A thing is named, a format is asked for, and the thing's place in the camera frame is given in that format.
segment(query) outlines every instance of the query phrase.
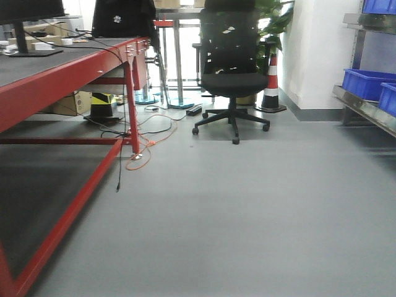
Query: blue storage crate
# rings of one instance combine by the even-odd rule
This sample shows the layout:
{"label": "blue storage crate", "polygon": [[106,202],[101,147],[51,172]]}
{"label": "blue storage crate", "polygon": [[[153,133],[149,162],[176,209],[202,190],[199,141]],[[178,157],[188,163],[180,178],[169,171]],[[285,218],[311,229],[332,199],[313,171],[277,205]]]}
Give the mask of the blue storage crate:
{"label": "blue storage crate", "polygon": [[381,98],[378,102],[378,108],[396,116],[396,84],[382,83]]}
{"label": "blue storage crate", "polygon": [[365,100],[378,101],[381,97],[381,83],[396,84],[396,74],[345,69],[342,88]]}
{"label": "blue storage crate", "polygon": [[366,14],[396,14],[396,0],[365,0],[363,12]]}

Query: red metal frame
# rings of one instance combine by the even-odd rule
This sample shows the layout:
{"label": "red metal frame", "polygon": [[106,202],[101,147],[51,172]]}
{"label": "red metal frame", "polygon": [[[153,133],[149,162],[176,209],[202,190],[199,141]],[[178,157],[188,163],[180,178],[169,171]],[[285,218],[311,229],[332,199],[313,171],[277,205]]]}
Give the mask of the red metal frame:
{"label": "red metal frame", "polygon": [[[0,132],[2,132],[23,121],[31,114],[56,102],[68,93],[93,82],[122,62],[125,77],[112,78],[114,80],[112,83],[126,85],[131,124],[130,135],[125,139],[0,139],[0,144],[111,145],[110,151],[97,166],[90,179],[82,186],[82,189],[16,280],[12,279],[6,255],[0,242],[0,297],[24,297],[27,294],[72,222],[120,152],[122,145],[131,145],[133,152],[140,152],[134,87],[139,89],[146,83],[144,52],[148,48],[148,41],[146,38],[135,38],[122,42],[116,47],[117,50],[112,49],[112,51],[120,55],[121,61],[115,55],[102,50],[0,87],[1,100],[11,98],[11,100],[2,104],[0,109]],[[93,83],[108,84],[109,80],[111,79],[97,80]],[[32,100],[32,94],[35,94],[36,98],[40,98],[40,100]]]}

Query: table leg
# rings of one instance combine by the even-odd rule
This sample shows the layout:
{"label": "table leg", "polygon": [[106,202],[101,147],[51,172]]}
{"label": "table leg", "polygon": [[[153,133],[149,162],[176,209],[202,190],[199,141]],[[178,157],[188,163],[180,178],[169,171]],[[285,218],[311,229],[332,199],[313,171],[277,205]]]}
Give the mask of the table leg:
{"label": "table leg", "polygon": [[178,79],[178,103],[170,104],[171,108],[190,108],[194,104],[184,104],[183,102],[183,80],[181,78],[181,52],[180,52],[180,21],[173,21],[174,51],[176,53],[176,76]]}

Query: chair base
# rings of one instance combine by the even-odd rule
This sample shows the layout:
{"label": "chair base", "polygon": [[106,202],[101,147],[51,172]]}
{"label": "chair base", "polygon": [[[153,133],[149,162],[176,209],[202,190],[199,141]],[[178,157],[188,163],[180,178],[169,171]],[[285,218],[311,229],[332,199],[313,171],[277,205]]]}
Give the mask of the chair base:
{"label": "chair base", "polygon": [[[208,117],[208,113],[214,113],[214,116]],[[208,124],[214,121],[218,121],[219,119],[228,118],[228,124],[231,124],[233,127],[233,132],[235,137],[233,138],[233,144],[239,144],[239,132],[238,126],[236,125],[236,119],[246,119],[248,121],[254,121],[258,123],[263,123],[263,131],[268,131],[270,129],[270,121],[267,119],[259,118],[257,116],[253,116],[248,114],[248,110],[246,108],[236,108],[236,98],[230,99],[230,105],[226,110],[205,110],[202,113],[202,117],[204,119],[200,120],[199,122],[195,123],[194,128],[192,129],[192,133],[194,135],[198,135],[199,129],[198,126],[203,124]]]}

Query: chair seat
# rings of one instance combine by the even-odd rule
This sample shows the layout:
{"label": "chair seat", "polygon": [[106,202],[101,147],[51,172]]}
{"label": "chair seat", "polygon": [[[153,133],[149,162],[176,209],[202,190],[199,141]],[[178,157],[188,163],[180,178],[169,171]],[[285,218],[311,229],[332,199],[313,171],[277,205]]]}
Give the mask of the chair seat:
{"label": "chair seat", "polygon": [[268,78],[259,73],[203,74],[201,86],[208,92],[223,97],[245,97],[260,92]]}

